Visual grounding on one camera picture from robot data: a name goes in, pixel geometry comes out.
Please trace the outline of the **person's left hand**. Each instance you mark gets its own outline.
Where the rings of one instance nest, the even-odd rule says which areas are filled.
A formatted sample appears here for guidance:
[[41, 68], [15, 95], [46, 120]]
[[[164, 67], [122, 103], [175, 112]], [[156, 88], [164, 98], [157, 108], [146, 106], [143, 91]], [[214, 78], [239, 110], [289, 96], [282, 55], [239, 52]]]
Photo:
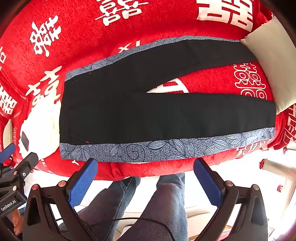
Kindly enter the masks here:
[[16, 209], [11, 213], [12, 223], [14, 225], [14, 233], [16, 236], [23, 232], [23, 217], [20, 215], [19, 211]]

